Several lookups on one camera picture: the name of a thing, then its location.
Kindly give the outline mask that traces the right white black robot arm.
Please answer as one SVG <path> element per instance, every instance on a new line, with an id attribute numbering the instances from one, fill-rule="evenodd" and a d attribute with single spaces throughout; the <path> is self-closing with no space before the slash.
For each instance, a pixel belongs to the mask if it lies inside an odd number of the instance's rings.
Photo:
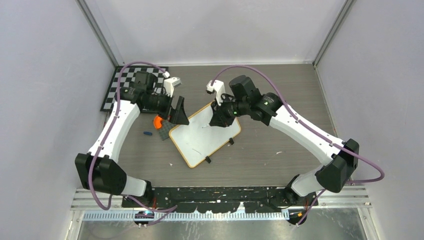
<path id="1" fill-rule="evenodd" d="M 285 198 L 299 205 L 306 195 L 327 190 L 339 193 L 358 166 L 358 158 L 347 153 L 359 152 L 359 144 L 350 138 L 344 141 L 326 133 L 297 114 L 274 93 L 260 93 L 252 79 L 240 75 L 229 82 L 231 94 L 225 92 L 222 81 L 209 81 L 208 94 L 215 94 L 211 103 L 212 127 L 229 127 L 236 117 L 250 116 L 298 142 L 311 152 L 320 166 L 305 174 L 296 175 L 287 185 Z"/>

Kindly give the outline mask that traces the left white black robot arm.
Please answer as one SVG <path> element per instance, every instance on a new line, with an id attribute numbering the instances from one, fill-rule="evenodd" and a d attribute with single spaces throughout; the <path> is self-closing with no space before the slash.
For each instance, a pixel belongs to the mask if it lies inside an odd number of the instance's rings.
<path id="1" fill-rule="evenodd" d="M 181 85 L 178 77 L 163 81 L 162 89 L 155 90 L 158 78 L 145 71 L 135 73 L 135 80 L 121 87 L 103 131 L 87 153 L 79 153 L 75 166 L 84 189 L 111 195 L 133 195 L 141 207 L 153 202 L 151 183 L 129 176 L 119 165 L 123 143 L 141 111 L 148 110 L 176 125 L 188 125 L 184 98 L 172 107 L 174 90 Z"/>

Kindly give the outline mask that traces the yellow framed whiteboard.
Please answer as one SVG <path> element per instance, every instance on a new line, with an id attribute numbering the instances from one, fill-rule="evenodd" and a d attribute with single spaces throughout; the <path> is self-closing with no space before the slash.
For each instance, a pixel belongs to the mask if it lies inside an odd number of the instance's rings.
<path id="1" fill-rule="evenodd" d="M 169 131 L 170 139 L 189 168 L 209 162 L 212 154 L 229 144 L 242 130 L 238 119 L 229 127 L 202 128 L 209 124 L 212 115 L 209 103 L 188 118 L 189 125 L 177 125 Z"/>

